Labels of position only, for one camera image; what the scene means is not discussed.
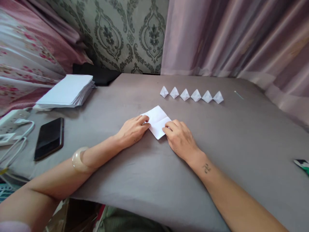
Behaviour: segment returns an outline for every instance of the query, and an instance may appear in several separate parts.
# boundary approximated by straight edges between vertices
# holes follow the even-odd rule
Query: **pink curtain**
[[[250,80],[309,125],[309,0],[170,0],[161,75]]]

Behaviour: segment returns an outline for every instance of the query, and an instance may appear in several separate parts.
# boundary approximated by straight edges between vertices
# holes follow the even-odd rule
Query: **tattoo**
[[[206,163],[202,168],[204,168],[205,173],[207,174],[208,172],[210,172],[211,168],[208,166],[208,164]]]

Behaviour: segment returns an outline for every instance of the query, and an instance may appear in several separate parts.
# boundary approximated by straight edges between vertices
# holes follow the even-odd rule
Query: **wallpaper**
[[[95,65],[123,73],[161,70],[168,0],[46,0],[85,36]]]

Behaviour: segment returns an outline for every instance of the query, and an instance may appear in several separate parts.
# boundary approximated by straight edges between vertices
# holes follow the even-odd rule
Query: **table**
[[[224,101],[163,98],[159,95],[163,85],[169,92],[176,86],[180,94],[185,88],[189,94],[209,90],[212,96],[220,90]],[[293,159],[309,159],[309,135],[254,84],[241,79],[121,74],[109,87],[95,89],[82,107],[32,112],[35,129],[12,170],[34,178],[157,105],[172,120],[184,121],[209,158],[288,230],[308,229],[309,177]],[[35,164],[39,127],[58,117],[65,118],[64,147]],[[129,210],[174,231],[229,231],[205,187],[173,153],[166,137],[156,140],[149,130],[92,175],[73,197]]]

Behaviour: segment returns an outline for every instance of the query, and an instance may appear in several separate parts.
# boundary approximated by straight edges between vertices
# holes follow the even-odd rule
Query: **smartphone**
[[[63,147],[64,118],[41,126],[34,161],[40,161]]]

